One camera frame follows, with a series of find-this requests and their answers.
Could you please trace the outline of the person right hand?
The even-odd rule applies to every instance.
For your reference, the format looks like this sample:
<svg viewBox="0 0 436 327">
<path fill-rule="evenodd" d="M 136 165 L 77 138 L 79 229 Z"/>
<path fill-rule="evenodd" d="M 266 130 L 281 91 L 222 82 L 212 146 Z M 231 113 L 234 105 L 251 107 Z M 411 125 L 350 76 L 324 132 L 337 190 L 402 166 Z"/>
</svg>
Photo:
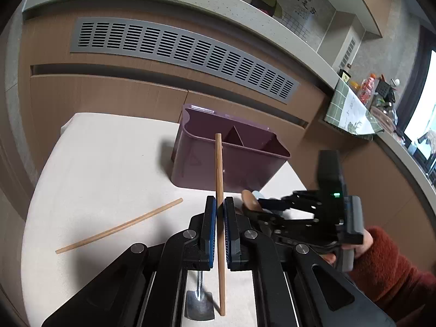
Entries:
<svg viewBox="0 0 436 327">
<path fill-rule="evenodd" d="M 359 258 L 367 250 L 369 250 L 372 245 L 373 245 L 373 237 L 371 236 L 368 230 L 364 229 L 363 244 L 359 244 L 359 245 L 345 244 L 342 246 L 342 248 L 344 250 L 353 250 L 355 258 Z M 337 259 L 336 255 L 333 253 L 323 254 L 321 255 L 321 257 L 330 265 L 333 265 Z"/>
</svg>

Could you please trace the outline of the red sleeved forearm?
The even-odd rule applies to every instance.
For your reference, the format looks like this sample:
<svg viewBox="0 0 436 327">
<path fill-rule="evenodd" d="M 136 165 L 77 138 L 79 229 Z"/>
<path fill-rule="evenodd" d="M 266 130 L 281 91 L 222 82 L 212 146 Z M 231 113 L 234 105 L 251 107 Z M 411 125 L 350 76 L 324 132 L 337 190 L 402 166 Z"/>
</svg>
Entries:
<svg viewBox="0 0 436 327">
<path fill-rule="evenodd" d="M 396 326 L 434 326 L 435 276 L 414 266 L 381 227 L 367 230 L 373 245 L 355 258 L 355 285 Z"/>
</svg>

